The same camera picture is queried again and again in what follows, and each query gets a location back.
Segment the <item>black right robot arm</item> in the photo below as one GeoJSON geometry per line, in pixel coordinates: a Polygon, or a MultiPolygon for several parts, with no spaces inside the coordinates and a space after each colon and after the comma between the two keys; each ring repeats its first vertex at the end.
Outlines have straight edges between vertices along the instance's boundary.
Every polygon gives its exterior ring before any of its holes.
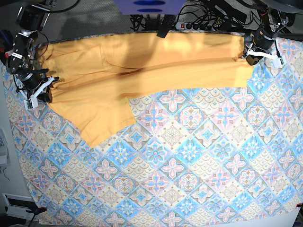
{"type": "Polygon", "coordinates": [[[12,53],[6,60],[8,73],[13,75],[16,92],[24,97],[24,106],[27,110],[38,107],[38,102],[52,102],[50,87],[59,81],[59,77],[48,77],[49,69],[34,66],[34,45],[38,33],[44,28],[50,16],[52,0],[43,0],[40,3],[31,1],[21,6],[17,16],[17,24],[21,30],[15,35],[12,42],[12,53]]]}

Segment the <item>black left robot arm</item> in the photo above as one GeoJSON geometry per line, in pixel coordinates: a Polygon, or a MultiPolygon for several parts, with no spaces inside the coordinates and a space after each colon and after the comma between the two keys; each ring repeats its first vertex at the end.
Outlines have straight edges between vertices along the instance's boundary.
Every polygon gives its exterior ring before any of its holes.
{"type": "Polygon", "coordinates": [[[255,31],[244,29],[244,26],[250,23],[240,21],[240,11],[234,9],[226,1],[218,0],[214,3],[214,9],[221,14],[220,17],[223,19],[223,24],[219,30],[249,34],[244,40],[242,54],[242,58],[246,59],[249,65],[255,65],[262,58],[268,58],[272,60],[274,67],[282,68],[286,64],[286,58],[280,53],[276,39],[289,21],[286,13],[259,0],[255,0],[253,4],[248,4],[243,0],[237,2],[257,11],[260,19],[258,29],[255,31]]]}

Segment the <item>purple robot base plate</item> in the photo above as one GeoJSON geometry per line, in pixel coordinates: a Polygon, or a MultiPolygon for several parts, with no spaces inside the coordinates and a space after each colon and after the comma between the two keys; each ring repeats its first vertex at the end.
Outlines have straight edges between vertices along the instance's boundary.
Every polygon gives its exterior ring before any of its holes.
{"type": "Polygon", "coordinates": [[[176,15],[185,4],[185,0],[114,0],[114,3],[123,15],[176,15]]]}

